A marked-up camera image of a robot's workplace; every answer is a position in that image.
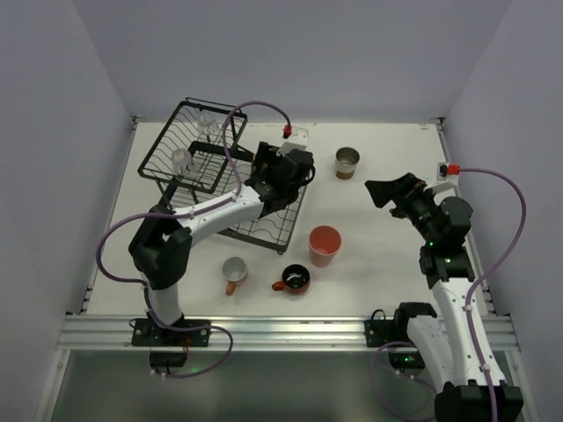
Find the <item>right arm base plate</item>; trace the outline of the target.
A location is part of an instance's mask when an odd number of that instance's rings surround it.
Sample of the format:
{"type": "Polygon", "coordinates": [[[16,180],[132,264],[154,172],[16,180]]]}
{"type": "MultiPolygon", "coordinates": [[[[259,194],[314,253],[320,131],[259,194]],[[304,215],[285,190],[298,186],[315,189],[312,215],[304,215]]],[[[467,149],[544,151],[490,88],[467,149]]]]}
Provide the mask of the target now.
{"type": "Polygon", "coordinates": [[[363,328],[368,348],[378,348],[392,342],[409,342],[406,333],[391,319],[367,319],[363,322],[363,328]]]}

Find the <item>white and brown cup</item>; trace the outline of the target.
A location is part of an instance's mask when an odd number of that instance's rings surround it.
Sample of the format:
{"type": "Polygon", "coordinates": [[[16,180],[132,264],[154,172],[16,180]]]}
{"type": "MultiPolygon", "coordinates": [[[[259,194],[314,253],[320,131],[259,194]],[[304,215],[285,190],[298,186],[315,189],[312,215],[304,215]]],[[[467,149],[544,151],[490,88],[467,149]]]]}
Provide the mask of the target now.
{"type": "Polygon", "coordinates": [[[350,147],[339,148],[335,153],[335,176],[339,179],[350,179],[354,176],[360,154],[350,147]]]}

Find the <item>tall pink cup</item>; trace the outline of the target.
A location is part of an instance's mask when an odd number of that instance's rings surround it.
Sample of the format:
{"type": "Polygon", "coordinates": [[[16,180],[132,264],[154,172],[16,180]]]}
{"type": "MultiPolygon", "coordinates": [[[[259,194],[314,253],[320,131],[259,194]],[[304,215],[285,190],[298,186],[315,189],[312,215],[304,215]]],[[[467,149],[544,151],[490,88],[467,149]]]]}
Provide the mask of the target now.
{"type": "Polygon", "coordinates": [[[316,267],[327,267],[341,247],[341,236],[331,226],[317,226],[309,236],[310,261],[316,267]]]}

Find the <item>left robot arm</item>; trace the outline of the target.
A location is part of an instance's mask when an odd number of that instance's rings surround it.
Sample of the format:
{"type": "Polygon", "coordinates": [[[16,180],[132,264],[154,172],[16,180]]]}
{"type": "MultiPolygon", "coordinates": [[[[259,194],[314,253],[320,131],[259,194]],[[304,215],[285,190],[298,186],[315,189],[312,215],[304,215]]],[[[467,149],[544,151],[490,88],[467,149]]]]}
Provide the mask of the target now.
{"type": "Polygon", "coordinates": [[[152,208],[128,247],[147,285],[144,296],[150,318],[168,330],[183,318],[177,283],[195,245],[239,223],[283,210],[315,174],[310,151],[292,149],[279,155],[277,148],[262,142],[250,177],[239,180],[236,189],[191,207],[163,213],[152,208]]]}

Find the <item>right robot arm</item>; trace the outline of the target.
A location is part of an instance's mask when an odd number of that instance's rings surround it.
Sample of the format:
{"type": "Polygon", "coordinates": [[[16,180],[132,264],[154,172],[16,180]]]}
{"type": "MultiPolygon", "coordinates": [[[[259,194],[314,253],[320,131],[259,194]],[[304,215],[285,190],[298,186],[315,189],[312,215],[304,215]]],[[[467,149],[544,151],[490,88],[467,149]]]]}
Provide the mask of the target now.
{"type": "Polygon", "coordinates": [[[507,383],[486,336],[475,301],[480,283],[464,246],[471,229],[472,206],[437,193],[457,184],[459,171],[442,166],[429,186],[412,173],[395,180],[369,180],[365,186],[378,208],[393,203],[393,217],[407,219],[420,233],[419,265],[438,304],[403,302],[393,323],[401,340],[389,345],[413,346],[420,353],[435,388],[437,421],[515,421],[523,394],[507,383]]]}

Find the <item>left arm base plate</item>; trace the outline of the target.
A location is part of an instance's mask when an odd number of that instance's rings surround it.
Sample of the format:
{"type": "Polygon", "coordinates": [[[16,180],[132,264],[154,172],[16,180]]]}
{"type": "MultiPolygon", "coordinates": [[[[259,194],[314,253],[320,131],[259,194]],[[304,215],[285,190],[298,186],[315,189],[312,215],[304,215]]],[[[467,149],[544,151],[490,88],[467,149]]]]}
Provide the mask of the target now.
{"type": "Polygon", "coordinates": [[[207,347],[210,337],[210,321],[204,319],[180,319],[172,326],[173,331],[160,327],[152,319],[132,320],[132,346],[141,347],[207,347]]]}

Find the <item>red orange mug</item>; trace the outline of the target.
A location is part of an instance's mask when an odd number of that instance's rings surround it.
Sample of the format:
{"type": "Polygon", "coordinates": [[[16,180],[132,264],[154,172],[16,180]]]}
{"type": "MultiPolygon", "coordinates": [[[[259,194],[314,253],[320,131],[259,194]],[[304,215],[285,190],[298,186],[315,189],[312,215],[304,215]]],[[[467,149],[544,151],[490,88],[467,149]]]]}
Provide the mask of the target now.
{"type": "Polygon", "coordinates": [[[293,295],[306,292],[311,285],[311,274],[309,270],[299,264],[287,266],[281,274],[281,280],[272,285],[274,291],[287,291],[293,295]]]}

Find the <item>pink mug white inside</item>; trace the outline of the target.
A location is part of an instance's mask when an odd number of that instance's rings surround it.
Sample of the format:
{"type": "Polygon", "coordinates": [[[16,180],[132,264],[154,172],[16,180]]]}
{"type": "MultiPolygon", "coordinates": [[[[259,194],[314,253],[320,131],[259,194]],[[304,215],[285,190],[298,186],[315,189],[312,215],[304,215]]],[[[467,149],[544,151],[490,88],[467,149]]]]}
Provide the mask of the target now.
{"type": "Polygon", "coordinates": [[[227,282],[225,294],[231,296],[237,289],[237,286],[244,282],[248,275],[248,266],[240,257],[227,258],[223,262],[222,275],[227,282]]]}

